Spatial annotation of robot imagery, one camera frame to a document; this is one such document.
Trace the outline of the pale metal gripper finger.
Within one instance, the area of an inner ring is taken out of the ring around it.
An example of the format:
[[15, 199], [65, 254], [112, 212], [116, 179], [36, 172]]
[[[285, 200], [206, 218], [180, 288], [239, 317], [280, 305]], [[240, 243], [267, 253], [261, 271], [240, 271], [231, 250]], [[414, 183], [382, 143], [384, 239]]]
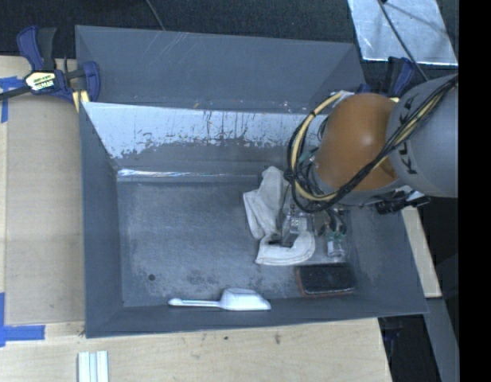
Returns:
[[307, 219], [299, 214], [287, 214], [281, 222], [281, 245], [291, 248], [298, 236], [307, 230]]

